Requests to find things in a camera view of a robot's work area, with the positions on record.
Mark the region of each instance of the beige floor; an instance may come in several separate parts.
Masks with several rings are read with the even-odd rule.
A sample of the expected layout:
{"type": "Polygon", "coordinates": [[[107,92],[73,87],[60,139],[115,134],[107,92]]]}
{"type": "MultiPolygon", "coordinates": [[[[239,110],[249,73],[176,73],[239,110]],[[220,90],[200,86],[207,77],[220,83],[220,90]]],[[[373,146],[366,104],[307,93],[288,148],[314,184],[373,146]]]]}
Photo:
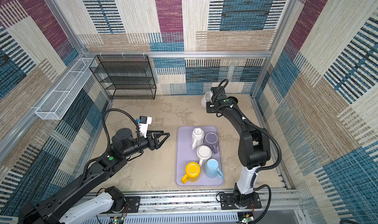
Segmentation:
{"type": "MultiPolygon", "coordinates": [[[[239,108],[254,124],[258,125],[256,114],[247,94],[233,95],[239,99],[239,108]]],[[[134,118],[152,117],[149,130],[164,130],[170,137],[163,146],[154,151],[144,150],[144,154],[123,167],[112,178],[108,179],[93,191],[115,185],[121,191],[151,190],[198,190],[198,189],[233,189],[239,179],[242,167],[237,156],[239,135],[231,123],[224,117],[207,114],[200,103],[201,96],[157,95],[155,100],[115,100],[112,108],[125,110],[134,118]],[[224,184],[218,187],[180,187],[175,184],[175,158],[177,129],[180,126],[214,125],[218,128],[220,150],[223,162],[224,184]]],[[[125,115],[111,112],[106,120],[110,137],[121,128],[130,128],[135,137],[135,126],[125,115]]],[[[101,155],[106,148],[106,136],[102,131],[92,158],[101,155]]],[[[261,171],[257,186],[268,184],[271,187],[282,187],[276,169],[261,171]]]]}

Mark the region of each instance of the upside-down mug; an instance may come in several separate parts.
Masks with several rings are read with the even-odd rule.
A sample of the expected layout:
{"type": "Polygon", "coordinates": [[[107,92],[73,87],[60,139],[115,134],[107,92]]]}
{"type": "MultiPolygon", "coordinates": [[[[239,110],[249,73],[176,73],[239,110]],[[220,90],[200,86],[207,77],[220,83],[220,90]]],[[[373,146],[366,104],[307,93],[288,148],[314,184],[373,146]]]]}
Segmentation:
{"type": "Polygon", "coordinates": [[[195,149],[196,146],[203,145],[203,139],[205,138],[205,133],[199,127],[194,128],[192,133],[192,149],[195,149]]]}

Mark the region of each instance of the white mesh basket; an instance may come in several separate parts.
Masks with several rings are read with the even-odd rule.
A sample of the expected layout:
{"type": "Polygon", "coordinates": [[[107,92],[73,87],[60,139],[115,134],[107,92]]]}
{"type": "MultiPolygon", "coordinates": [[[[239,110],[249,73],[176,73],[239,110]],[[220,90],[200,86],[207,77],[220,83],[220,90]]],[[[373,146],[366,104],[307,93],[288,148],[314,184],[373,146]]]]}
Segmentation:
{"type": "Polygon", "coordinates": [[[91,76],[93,58],[81,58],[36,110],[42,120],[60,120],[91,76]]]}

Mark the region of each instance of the white cup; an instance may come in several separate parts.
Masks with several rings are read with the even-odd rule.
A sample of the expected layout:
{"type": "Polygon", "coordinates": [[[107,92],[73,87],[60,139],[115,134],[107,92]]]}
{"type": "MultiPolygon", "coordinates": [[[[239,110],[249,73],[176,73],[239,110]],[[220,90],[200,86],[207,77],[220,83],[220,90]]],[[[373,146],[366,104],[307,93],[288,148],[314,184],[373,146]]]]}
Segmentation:
{"type": "Polygon", "coordinates": [[[207,91],[205,93],[205,95],[201,99],[202,106],[206,107],[206,102],[210,102],[211,101],[211,97],[212,97],[212,92],[211,91],[207,91]]]}
{"type": "Polygon", "coordinates": [[[205,133],[201,128],[195,128],[192,133],[192,149],[197,146],[203,145],[203,139],[205,138],[205,133]]]}
{"type": "Polygon", "coordinates": [[[197,158],[199,160],[198,164],[200,166],[202,166],[202,164],[205,164],[207,160],[210,159],[210,157],[211,157],[211,149],[208,146],[203,145],[197,149],[197,158]]]}

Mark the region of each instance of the mug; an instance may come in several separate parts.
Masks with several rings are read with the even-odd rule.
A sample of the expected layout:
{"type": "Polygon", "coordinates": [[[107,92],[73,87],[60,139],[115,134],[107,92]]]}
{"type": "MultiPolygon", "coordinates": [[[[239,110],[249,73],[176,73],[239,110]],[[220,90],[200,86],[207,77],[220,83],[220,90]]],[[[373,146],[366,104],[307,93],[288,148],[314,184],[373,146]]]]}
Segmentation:
{"type": "Polygon", "coordinates": [[[205,93],[205,95],[201,99],[202,106],[206,107],[206,102],[210,102],[211,101],[211,97],[212,97],[212,92],[211,91],[207,91],[205,93]]]}
{"type": "Polygon", "coordinates": [[[205,134],[201,128],[195,128],[192,133],[192,149],[195,149],[196,146],[203,145],[203,139],[205,134]]]}
{"type": "Polygon", "coordinates": [[[224,178],[223,172],[219,169],[218,161],[215,159],[210,159],[206,162],[203,172],[208,178],[215,178],[216,176],[221,179],[224,178]]]}
{"type": "Polygon", "coordinates": [[[201,167],[196,162],[190,162],[185,167],[185,175],[181,182],[185,184],[187,181],[196,182],[200,178],[201,167]]]}
{"type": "Polygon", "coordinates": [[[218,153],[217,149],[217,142],[218,142],[218,136],[215,133],[207,133],[205,136],[205,142],[206,145],[211,148],[214,154],[218,153]]]}
{"type": "Polygon", "coordinates": [[[205,164],[209,158],[211,157],[211,149],[207,147],[206,145],[200,146],[197,149],[197,158],[199,160],[200,167],[202,164],[205,164]]]}

